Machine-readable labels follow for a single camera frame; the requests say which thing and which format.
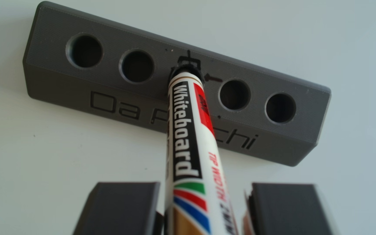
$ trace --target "blue stripe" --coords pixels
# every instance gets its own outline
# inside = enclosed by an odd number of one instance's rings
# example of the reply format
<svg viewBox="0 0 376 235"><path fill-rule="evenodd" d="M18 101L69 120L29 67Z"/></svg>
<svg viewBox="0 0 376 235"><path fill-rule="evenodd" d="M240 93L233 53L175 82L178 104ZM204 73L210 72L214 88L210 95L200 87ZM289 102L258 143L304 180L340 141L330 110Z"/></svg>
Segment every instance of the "blue stripe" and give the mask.
<svg viewBox="0 0 376 235"><path fill-rule="evenodd" d="M210 223L208 222L208 218L203 215L200 211L198 211L195 207L189 205L186 203L184 200L181 200L177 197L173 197L173 201L175 202L176 205L180 206L183 208L188 214L190 214L198 223L204 227L205 230L210 233Z"/></svg>

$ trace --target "red stripe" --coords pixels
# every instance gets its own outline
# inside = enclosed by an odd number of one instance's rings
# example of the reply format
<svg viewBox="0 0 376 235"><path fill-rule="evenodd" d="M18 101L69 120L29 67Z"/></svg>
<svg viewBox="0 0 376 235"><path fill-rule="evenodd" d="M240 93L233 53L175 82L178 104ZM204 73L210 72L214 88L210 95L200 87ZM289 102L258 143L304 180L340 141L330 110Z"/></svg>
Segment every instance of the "red stripe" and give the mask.
<svg viewBox="0 0 376 235"><path fill-rule="evenodd" d="M198 110L200 111L200 118L201 123L204 124L213 134L214 136L214 129L212 125L212 121L210 119L210 114L208 113L208 107L206 102L206 96L204 94L204 90L194 83L195 94L197 97L198 103Z"/></svg>
<svg viewBox="0 0 376 235"><path fill-rule="evenodd" d="M196 196L192 193L182 191L182 190L173 190L173 194L176 195L176 196L180 196L180 197L182 197L186 200L189 200L190 202L194 203L195 205L203 208L204 211L207 211L206 201L201 199L200 197L198 197L198 196Z"/></svg>

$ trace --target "gray plastic block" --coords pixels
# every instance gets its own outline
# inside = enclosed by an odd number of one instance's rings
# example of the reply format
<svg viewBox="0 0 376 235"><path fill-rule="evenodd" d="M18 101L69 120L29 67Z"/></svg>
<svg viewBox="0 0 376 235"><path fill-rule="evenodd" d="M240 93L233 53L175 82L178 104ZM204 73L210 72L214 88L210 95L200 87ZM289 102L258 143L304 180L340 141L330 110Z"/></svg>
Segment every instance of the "gray plastic block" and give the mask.
<svg viewBox="0 0 376 235"><path fill-rule="evenodd" d="M248 212L255 234L334 234L314 185L253 183L252 187Z"/></svg>
<svg viewBox="0 0 376 235"><path fill-rule="evenodd" d="M86 200L74 235L160 235L159 182L98 183Z"/></svg>
<svg viewBox="0 0 376 235"><path fill-rule="evenodd" d="M218 146L295 166L316 145L329 88L55 3L38 5L23 59L30 97L166 132L168 80L205 81Z"/></svg>

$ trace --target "orange stripe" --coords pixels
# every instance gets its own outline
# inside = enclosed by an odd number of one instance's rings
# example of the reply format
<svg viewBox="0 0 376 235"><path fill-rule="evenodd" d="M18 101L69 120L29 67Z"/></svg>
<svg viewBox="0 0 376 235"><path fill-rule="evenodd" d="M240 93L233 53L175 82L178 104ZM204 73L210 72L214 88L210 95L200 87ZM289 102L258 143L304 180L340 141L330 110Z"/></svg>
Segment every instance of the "orange stripe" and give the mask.
<svg viewBox="0 0 376 235"><path fill-rule="evenodd" d="M174 235L204 235L177 209L173 209Z"/></svg>

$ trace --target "marker barrel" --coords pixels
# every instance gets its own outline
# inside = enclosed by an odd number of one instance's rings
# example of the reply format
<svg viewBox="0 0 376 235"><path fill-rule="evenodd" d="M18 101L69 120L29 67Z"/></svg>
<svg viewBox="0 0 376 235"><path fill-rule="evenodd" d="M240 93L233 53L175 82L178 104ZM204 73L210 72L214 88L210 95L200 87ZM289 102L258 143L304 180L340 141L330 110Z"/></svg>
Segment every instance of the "marker barrel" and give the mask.
<svg viewBox="0 0 376 235"><path fill-rule="evenodd" d="M201 80L182 72L168 89L165 234L236 235Z"/></svg>

